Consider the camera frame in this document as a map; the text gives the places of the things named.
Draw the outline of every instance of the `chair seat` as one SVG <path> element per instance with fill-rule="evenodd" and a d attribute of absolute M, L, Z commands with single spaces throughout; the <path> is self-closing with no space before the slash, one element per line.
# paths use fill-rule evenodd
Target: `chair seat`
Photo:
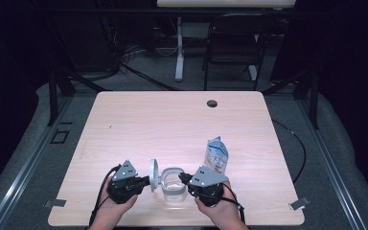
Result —
<path fill-rule="evenodd" d="M 259 51 L 253 35 L 233 37 L 219 34 L 211 39 L 211 63 L 258 64 L 259 59 Z"/>

